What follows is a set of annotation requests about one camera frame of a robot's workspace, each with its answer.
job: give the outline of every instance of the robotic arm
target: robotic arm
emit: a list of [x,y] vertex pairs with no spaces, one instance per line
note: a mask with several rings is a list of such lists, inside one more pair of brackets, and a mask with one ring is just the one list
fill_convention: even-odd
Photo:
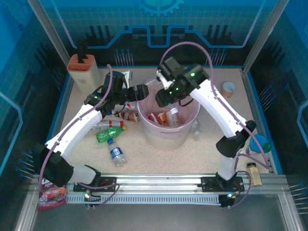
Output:
[[115,108],[116,104],[124,105],[126,101],[133,102],[143,100],[149,94],[147,86],[143,84],[127,88],[128,83],[125,80],[125,75],[121,72],[113,71],[111,90],[106,99],[95,110],[86,114],[67,130],[73,121],[80,118],[81,115],[101,101],[107,92],[109,80],[110,73],[106,75],[104,85],[97,88],[86,98],[84,105],[82,105],[77,115],[62,131],[51,140],[47,141],[45,146],[40,144],[35,146],[33,150],[33,161],[36,173],[40,173],[47,153],[51,150],[54,144],[58,142],[61,134],[64,134],[61,142],[58,142],[58,145],[53,150],[53,153],[47,162],[43,177],[57,186],[63,186],[68,182],[81,182],[97,186],[101,176],[101,173],[98,170],[90,166],[74,167],[69,165],[67,161],[71,156],[72,150],[96,123],[101,121],[108,112]]
[[[90,94],[84,101],[77,115],[71,122],[54,138],[46,142],[45,146],[37,144],[33,150],[35,171],[40,173],[42,163],[47,153],[58,141],[59,136],[76,119],[86,111],[93,108],[103,98],[107,91],[110,74],[107,74],[104,85]],[[214,95],[209,76],[204,69],[197,64],[193,64],[187,69],[181,66],[174,58],[165,60],[159,65],[157,70],[157,80],[161,81],[164,88],[156,94],[156,102],[160,107],[165,107],[170,103],[178,102],[190,95],[197,100],[215,119],[223,131],[224,136],[217,142],[216,147],[221,153],[220,167],[216,173],[216,185],[227,191],[233,185],[236,178],[235,164],[238,153],[244,147],[249,134],[237,121],[230,115],[231,110],[246,125],[246,128],[253,131],[256,127],[254,121],[246,121],[239,116],[226,100],[216,91]],[[123,105],[126,101],[143,100],[149,94],[145,85],[138,85],[136,88],[122,89],[124,74],[113,71],[111,91],[107,98],[96,108],[82,119],[77,121],[62,137],[62,140],[54,149],[50,156],[43,177],[55,185],[62,186],[68,182],[82,182],[91,186],[97,186],[101,173],[90,166],[71,166],[67,162],[72,150],[86,135],[86,133],[108,112],[112,111],[116,104]],[[224,107],[218,101],[218,97],[227,106]]]
[[156,74],[157,80],[164,85],[164,89],[158,91],[156,95],[156,102],[160,107],[165,107],[190,95],[210,113],[220,126],[224,136],[216,144],[221,153],[216,183],[222,190],[226,190],[234,182],[237,154],[244,147],[249,134],[234,120],[217,98],[219,97],[250,131],[256,128],[255,122],[246,121],[239,116],[216,88],[217,96],[214,95],[209,76],[200,65],[193,64],[185,69],[171,57],[159,65]]

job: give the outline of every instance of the red snack package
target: red snack package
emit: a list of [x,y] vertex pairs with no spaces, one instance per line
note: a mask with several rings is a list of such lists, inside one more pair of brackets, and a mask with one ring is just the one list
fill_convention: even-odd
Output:
[[153,112],[148,116],[148,119],[161,125],[161,126],[165,126],[164,122],[161,120],[161,118],[158,116],[157,113]]
[[38,211],[44,211],[66,204],[65,186],[59,188],[43,178],[42,189],[43,191],[48,190],[39,193]]

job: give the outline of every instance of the gear logo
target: gear logo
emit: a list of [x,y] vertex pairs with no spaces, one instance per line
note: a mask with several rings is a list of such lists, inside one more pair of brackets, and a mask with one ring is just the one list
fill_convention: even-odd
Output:
[[183,0],[140,0],[139,9],[151,16],[167,16],[167,13],[173,13],[174,9],[179,9],[179,5],[184,3]]

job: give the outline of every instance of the green soda bottle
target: green soda bottle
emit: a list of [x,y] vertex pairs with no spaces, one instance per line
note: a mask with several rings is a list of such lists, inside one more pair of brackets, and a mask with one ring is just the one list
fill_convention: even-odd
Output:
[[104,143],[104,142],[107,142],[109,139],[118,137],[121,134],[121,132],[125,130],[126,130],[126,126],[111,127],[107,129],[106,131],[99,131],[98,133],[96,133],[96,139],[98,143]]

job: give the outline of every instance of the pink plastic bucket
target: pink plastic bucket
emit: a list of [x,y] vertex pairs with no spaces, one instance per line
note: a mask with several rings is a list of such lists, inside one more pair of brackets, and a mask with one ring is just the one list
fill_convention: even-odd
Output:
[[[193,121],[196,119],[200,104],[196,100],[185,107],[181,107],[179,103],[174,103],[171,107],[178,109],[179,127],[163,127],[148,119],[148,115],[152,112],[167,112],[169,108],[160,108],[155,100],[156,93],[163,88],[163,85],[157,80],[152,80],[148,84],[149,95],[142,101],[138,102],[138,111],[140,119],[144,128],[144,132],[149,143],[160,150],[174,150],[180,147],[186,140],[190,129],[192,128]],[[191,97],[181,101],[185,104],[191,100]]]

